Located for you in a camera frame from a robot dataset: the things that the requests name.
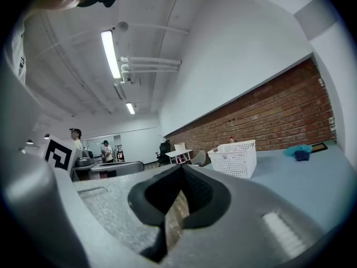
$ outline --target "office chair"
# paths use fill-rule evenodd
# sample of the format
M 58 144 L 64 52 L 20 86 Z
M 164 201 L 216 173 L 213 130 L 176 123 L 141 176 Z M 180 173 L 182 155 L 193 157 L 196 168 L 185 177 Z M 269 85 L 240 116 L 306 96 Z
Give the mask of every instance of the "office chair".
M 159 167 L 162 164 L 169 164 L 170 163 L 170 158 L 169 156 L 165 155 L 166 153 L 171 151 L 171 145 L 170 145 L 170 141 L 166 140 L 164 143 L 160 144 L 160 155 L 158 154 L 158 152 L 156 152 L 157 155 L 157 161 L 159 163 Z

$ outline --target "laundry basket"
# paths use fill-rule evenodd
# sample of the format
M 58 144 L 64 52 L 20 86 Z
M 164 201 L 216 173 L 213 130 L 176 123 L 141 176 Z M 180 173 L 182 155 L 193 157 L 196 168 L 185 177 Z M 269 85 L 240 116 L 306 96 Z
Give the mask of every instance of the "laundry basket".
M 213 169 L 239 178 L 250 179 L 257 165 L 255 140 L 223 144 L 211 150 L 208 156 Z

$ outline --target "ceiling light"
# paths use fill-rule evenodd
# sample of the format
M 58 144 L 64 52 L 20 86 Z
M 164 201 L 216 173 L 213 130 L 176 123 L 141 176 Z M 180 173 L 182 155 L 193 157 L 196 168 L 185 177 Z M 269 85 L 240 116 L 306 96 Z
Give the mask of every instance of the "ceiling light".
M 133 106 L 132 106 L 132 104 L 130 102 L 127 103 L 127 107 L 128 107 L 129 112 L 131 114 L 135 114 L 134 108 L 133 108 Z
M 112 71 L 113 78 L 121 78 L 118 68 L 117 58 L 115 57 L 112 31 L 102 32 L 101 36 L 102 36 L 105 55 L 107 56 L 108 64 L 110 70 Z

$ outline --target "ceiling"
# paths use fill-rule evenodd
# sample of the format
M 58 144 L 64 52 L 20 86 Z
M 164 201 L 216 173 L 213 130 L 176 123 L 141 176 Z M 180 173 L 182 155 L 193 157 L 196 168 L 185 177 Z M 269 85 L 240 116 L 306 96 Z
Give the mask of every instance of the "ceiling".
M 116 114 L 132 102 L 137 113 L 155 112 L 169 79 L 176 73 L 135 74 L 121 84 L 110 72 L 100 33 L 129 23 L 127 32 L 113 30 L 115 55 L 179 59 L 185 34 L 131 23 L 190 31 L 206 0 L 117 0 L 111 8 L 96 4 L 62 12 L 40 12 L 25 23 L 26 85 L 44 107 L 35 131 L 66 116 L 88 112 Z

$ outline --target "dark blue cloth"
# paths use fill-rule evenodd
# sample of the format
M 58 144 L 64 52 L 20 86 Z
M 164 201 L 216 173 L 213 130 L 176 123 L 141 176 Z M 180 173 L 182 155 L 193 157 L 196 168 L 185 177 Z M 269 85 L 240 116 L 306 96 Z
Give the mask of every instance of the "dark blue cloth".
M 310 159 L 310 153 L 306 151 L 296 151 L 295 159 L 296 161 L 308 161 Z

